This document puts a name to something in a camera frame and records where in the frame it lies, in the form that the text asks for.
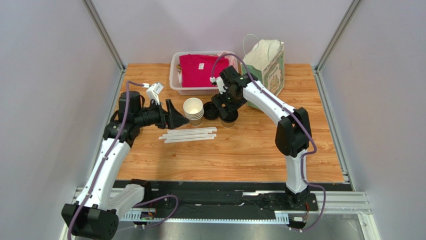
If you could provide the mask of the single paper cup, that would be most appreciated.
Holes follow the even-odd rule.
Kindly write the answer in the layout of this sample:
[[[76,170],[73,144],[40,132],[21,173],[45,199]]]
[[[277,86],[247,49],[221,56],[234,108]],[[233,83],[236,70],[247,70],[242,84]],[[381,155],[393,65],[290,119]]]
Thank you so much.
[[[230,129],[235,125],[236,120],[221,120],[221,124],[224,128]]]

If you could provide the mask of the green paper gift bag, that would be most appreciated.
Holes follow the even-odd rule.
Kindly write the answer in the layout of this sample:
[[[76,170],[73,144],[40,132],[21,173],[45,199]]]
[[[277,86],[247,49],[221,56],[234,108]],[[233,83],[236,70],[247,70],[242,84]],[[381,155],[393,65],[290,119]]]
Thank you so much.
[[[272,94],[285,86],[285,44],[279,39],[258,39],[251,50],[243,49],[242,61],[250,73]]]

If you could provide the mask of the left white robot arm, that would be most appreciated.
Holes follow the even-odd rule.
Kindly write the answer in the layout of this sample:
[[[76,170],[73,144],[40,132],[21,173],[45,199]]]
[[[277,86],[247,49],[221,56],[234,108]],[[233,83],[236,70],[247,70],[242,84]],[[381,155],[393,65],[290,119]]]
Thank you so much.
[[[159,129],[173,130],[190,121],[176,110],[167,99],[166,109],[154,96],[149,106],[138,91],[122,92],[116,110],[104,129],[101,153],[75,203],[66,203],[61,211],[68,231],[67,238],[73,236],[94,240],[111,240],[118,229],[120,219],[134,206],[150,204],[152,189],[150,182],[133,179],[124,190],[111,198],[120,167],[131,150],[141,128],[156,126]]]

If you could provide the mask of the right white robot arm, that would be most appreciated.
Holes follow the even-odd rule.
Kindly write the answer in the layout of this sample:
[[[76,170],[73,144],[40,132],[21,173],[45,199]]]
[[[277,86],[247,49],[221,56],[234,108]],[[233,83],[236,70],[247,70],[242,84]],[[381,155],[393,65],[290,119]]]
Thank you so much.
[[[312,138],[308,112],[286,104],[253,74],[239,74],[233,66],[209,80],[219,90],[211,100],[222,118],[234,116],[240,107],[250,102],[276,125],[275,145],[285,156],[287,201],[294,206],[301,205],[310,193],[305,178],[306,156]]]

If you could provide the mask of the single black lid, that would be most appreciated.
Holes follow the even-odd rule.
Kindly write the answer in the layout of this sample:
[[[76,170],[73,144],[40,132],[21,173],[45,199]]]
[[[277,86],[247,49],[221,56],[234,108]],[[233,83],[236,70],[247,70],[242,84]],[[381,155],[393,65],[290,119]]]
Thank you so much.
[[[225,123],[233,123],[238,119],[238,117],[238,110],[230,111],[227,113],[226,116],[223,116],[222,114],[219,115],[220,120]]]

